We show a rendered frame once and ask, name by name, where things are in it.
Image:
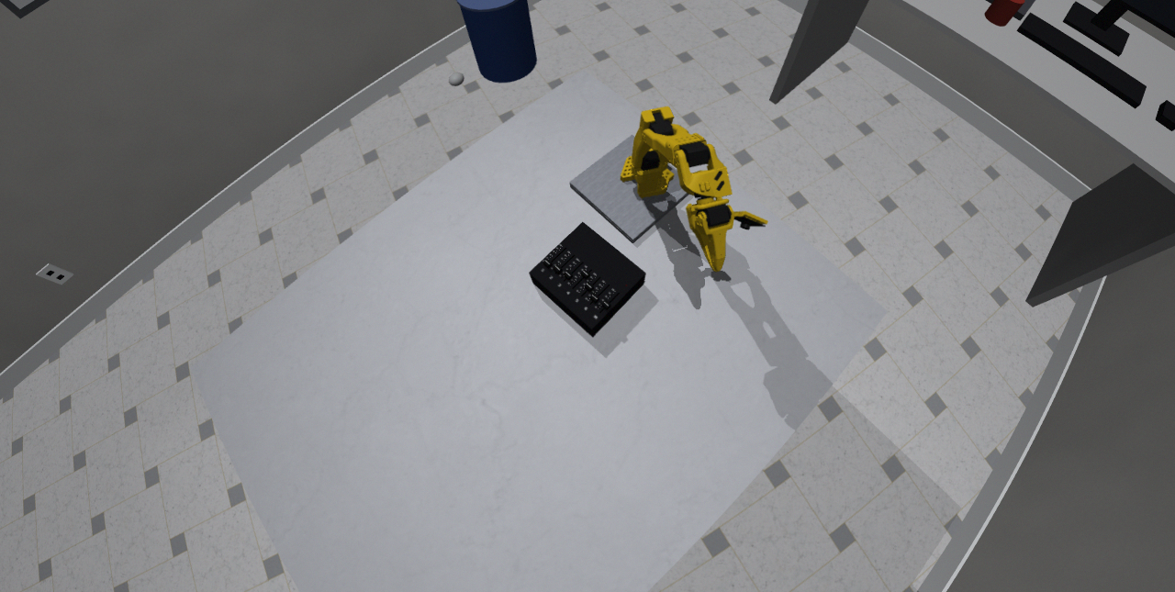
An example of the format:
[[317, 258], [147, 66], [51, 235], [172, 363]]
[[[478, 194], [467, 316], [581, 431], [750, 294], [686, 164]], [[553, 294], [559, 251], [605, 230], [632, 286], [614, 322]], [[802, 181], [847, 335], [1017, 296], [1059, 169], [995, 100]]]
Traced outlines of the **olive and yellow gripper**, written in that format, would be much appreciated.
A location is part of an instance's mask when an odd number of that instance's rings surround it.
[[767, 220], [759, 218], [750, 211], [732, 211], [732, 207], [726, 206], [728, 199], [714, 200], [710, 197], [696, 200], [696, 202], [694, 206], [687, 206], [689, 226], [699, 240], [701, 253], [709, 260], [711, 269], [714, 273], [721, 273], [723, 260], [725, 260], [726, 231], [733, 227], [733, 221], [740, 221], [741, 229], [750, 229], [750, 227], [764, 227], [761, 224], [767, 224]]

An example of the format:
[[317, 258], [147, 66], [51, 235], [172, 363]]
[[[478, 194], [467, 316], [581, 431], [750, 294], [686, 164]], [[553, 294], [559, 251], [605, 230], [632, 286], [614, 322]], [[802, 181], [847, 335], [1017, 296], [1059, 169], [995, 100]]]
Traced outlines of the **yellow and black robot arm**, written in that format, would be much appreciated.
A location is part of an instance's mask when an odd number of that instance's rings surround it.
[[[682, 189], [694, 199], [721, 200], [731, 195], [727, 168], [718, 160], [714, 146], [698, 133], [689, 135], [682, 125], [672, 122], [670, 106], [642, 112], [642, 126], [634, 133], [632, 156], [622, 166], [622, 181], [640, 183], [637, 191], [642, 199], [663, 195], [673, 179], [673, 173], [667, 169], [671, 162], [678, 170]], [[689, 170], [700, 164], [709, 164], [709, 171]]]

